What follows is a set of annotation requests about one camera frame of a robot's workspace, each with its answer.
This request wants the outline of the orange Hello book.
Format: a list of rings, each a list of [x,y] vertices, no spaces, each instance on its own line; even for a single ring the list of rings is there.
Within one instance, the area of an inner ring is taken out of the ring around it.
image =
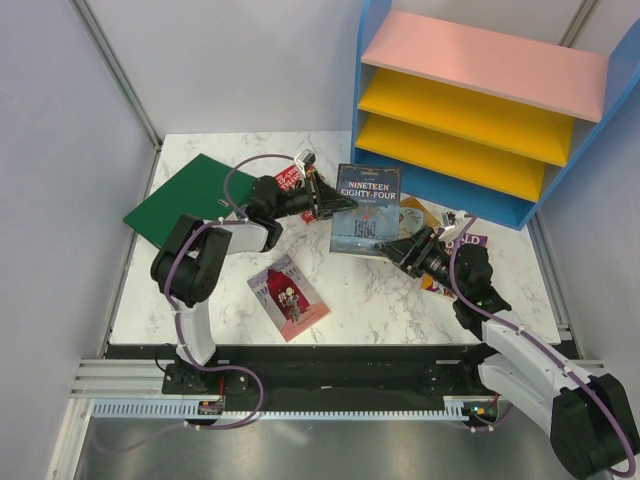
[[[441,223],[416,197],[408,196],[401,200],[399,204],[399,238],[408,238],[424,227],[438,231]]]

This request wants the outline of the blue Nineteen Eighty-Four book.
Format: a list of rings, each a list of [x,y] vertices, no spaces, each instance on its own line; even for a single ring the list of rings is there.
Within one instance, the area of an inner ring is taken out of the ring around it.
[[[401,169],[340,164],[336,190],[354,200],[354,209],[332,218],[331,253],[373,257],[378,243],[399,237]]]

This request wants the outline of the red Treehouse book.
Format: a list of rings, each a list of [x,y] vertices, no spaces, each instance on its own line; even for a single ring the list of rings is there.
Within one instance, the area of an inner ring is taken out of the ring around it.
[[[295,165],[291,165],[274,176],[279,187],[283,191],[292,190],[302,186],[302,175]],[[311,211],[300,214],[302,220],[307,224],[315,221]]]

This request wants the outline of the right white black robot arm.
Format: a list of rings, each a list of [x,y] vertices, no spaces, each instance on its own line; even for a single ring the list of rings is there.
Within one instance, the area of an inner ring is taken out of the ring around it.
[[[457,371],[465,391],[487,388],[503,396],[548,436],[575,478],[602,471],[634,476],[639,433],[624,386],[611,374],[589,372],[527,331],[494,288],[485,247],[456,241],[446,252],[439,236],[424,227],[375,248],[410,277],[428,275],[455,293],[457,320],[480,341]]]

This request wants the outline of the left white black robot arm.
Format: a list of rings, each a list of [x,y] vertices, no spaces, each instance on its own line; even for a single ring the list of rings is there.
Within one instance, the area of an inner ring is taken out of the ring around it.
[[[182,215],[156,255],[151,278],[174,314],[179,357],[189,363],[185,382],[208,393],[219,382],[219,369],[209,363],[216,352],[210,330],[208,300],[225,259],[244,252],[268,252],[279,241],[281,218],[311,212],[316,220],[353,210],[357,202],[328,185],[317,172],[298,188],[283,190],[272,176],[254,181],[247,206],[237,220],[206,222]]]

